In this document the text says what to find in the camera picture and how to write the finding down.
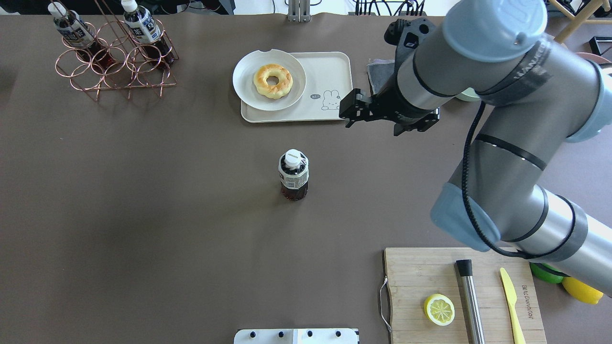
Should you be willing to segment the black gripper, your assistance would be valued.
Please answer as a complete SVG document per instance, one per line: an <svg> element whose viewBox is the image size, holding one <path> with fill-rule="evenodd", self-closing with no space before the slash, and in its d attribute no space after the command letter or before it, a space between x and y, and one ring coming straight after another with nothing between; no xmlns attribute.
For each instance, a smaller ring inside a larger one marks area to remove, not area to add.
<svg viewBox="0 0 612 344"><path fill-rule="evenodd" d="M349 128L355 122L364 120L391 120L395 122L394 136L405 131L426 131L440 120L439 109L421 109L410 104L400 92L398 73L400 67L413 70L409 61L415 49L435 29L435 25L426 18L405 20L398 18L389 24L384 34L388 44L394 45L394 70L379 91L370 97L359 88L355 88L339 104L339 118L344 119Z"/></svg>

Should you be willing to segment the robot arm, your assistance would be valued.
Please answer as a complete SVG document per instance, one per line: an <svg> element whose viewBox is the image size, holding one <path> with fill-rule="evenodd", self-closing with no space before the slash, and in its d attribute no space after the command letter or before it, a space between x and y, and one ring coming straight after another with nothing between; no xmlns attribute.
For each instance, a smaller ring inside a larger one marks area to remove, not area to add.
<svg viewBox="0 0 612 344"><path fill-rule="evenodd" d="M395 70L371 97L351 91L339 105L346 127L391 120L394 134L424 131L435 111L468 88L492 112L466 137L463 158L431 209L431 220L479 252L544 263L611 293L611 229L537 184L562 143L611 124L611 77L545 33L542 0L461 0L442 24L417 20L385 39Z"/></svg>

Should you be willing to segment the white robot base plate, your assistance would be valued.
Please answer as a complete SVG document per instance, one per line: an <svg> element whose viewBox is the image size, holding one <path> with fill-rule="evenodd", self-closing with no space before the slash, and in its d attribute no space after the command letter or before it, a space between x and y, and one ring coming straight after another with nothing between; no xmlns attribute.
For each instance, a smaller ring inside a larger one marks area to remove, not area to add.
<svg viewBox="0 0 612 344"><path fill-rule="evenodd" d="M350 327L311 327L241 329L234 344L359 344L358 329Z"/></svg>

